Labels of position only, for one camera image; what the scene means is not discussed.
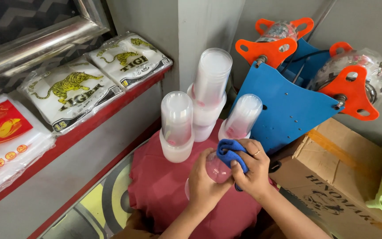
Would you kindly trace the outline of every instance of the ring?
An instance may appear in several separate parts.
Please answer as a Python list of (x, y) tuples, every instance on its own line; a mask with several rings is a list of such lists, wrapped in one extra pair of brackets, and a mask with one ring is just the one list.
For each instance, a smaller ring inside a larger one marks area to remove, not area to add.
[(260, 149), (259, 149), (259, 151), (257, 151), (257, 153), (253, 154), (253, 156), (255, 156), (255, 155), (258, 154), (258, 153), (260, 153)]

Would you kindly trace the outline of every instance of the red tablecloth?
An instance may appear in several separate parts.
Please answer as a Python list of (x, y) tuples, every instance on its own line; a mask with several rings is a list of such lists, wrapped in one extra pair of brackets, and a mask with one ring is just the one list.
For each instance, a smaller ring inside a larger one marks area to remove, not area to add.
[[(191, 168), (206, 148), (216, 148), (221, 119), (209, 139), (194, 143), (191, 155), (182, 163), (169, 162), (164, 156), (155, 133), (148, 143), (135, 150), (128, 187), (130, 204), (145, 211), (154, 218), (154, 230), (162, 233), (185, 209), (185, 182)], [(241, 232), (256, 223), (256, 216), (262, 207), (247, 193), (237, 192), (234, 187), (224, 195), (217, 206), (194, 230), (190, 238), (225, 239), (239, 236)]]

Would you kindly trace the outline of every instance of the red table edge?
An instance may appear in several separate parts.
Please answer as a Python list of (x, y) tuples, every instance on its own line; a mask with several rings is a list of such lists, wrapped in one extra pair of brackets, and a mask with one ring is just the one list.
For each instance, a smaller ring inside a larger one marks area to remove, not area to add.
[(110, 169), (126, 157), (132, 150), (138, 147), (142, 142), (149, 139), (154, 133), (161, 128), (161, 117), (153, 122), (146, 130), (140, 134), (131, 144), (129, 144), (119, 155), (117, 155), (107, 166), (105, 166), (95, 177), (93, 177), (79, 192), (70, 198), (60, 209), (50, 216), (42, 225), (40, 225), (27, 239), (36, 239), (40, 236), (52, 223), (54, 223), (69, 207), (79, 200), (95, 183), (97, 183)]
[(45, 168), (48, 164), (50, 164), (52, 161), (54, 161), (62, 153), (66, 152), (68, 149), (70, 149), (73, 145), (75, 145), (77, 142), (79, 142), (79, 140), (81, 140), (82, 138), (87, 136), (90, 132), (92, 132), (94, 129), (96, 129), (98, 126), (100, 126), (106, 120), (111, 118), (115, 113), (119, 112), (119, 110), (123, 109), (123, 107), (128, 105), (130, 102), (132, 102), (134, 99), (136, 99), (142, 93), (144, 93), (146, 90), (148, 90), (154, 84), (161, 81), (164, 78), (164, 74), (170, 68), (171, 67), (163, 69), (161, 72), (158, 72), (155, 75), (151, 76), (149, 79), (147, 79), (146, 81), (142, 82), (141, 84), (135, 86), (133, 89), (126, 91), (125, 95), (122, 95), (118, 99), (109, 103), (104, 108), (100, 109), (94, 116), (89, 118), (87, 121), (78, 125), (76, 128), (72, 129), (67, 134), (61, 135), (60, 137), (58, 137), (56, 140), (56, 146), (54, 148), (48, 150), (40, 159), (38, 159), (33, 165), (31, 165), (29, 168), (27, 168), (24, 171), (24, 173), (20, 177), (18, 177), (10, 186), (8, 186), (7, 188), (5, 188), (4, 190), (2, 190), (0, 192), (0, 201), (3, 198), (5, 198), (8, 194), (10, 194), (14, 190), (16, 190), (24, 182), (29, 180), (36, 173), (38, 173), (43, 168)]

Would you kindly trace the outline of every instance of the right hand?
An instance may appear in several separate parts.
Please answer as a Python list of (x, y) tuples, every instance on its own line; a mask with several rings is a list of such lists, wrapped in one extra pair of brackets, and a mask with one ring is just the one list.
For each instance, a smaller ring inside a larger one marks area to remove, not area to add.
[(242, 190), (256, 200), (260, 199), (272, 188), (268, 180), (270, 160), (259, 141), (253, 139), (238, 139), (237, 141), (247, 150), (248, 154), (253, 156), (243, 151), (236, 151), (249, 170), (244, 174), (241, 165), (233, 160), (231, 161), (232, 176)]

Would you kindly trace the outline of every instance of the hand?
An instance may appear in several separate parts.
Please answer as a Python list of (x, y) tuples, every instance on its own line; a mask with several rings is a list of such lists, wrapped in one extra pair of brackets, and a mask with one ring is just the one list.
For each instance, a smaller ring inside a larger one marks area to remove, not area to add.
[(242, 190), (258, 200), (265, 193), (270, 192), (272, 188), (268, 180), (270, 160), (259, 141), (253, 139), (238, 139), (237, 141), (253, 157), (242, 151), (236, 151), (247, 165), (249, 171), (244, 174), (241, 165), (236, 160), (233, 160), (231, 161), (232, 175), (235, 183)]
[(206, 158), (214, 149), (204, 150), (195, 161), (188, 183), (190, 189), (189, 207), (209, 213), (212, 211), (223, 195), (234, 184), (232, 176), (224, 183), (214, 182), (206, 171)]

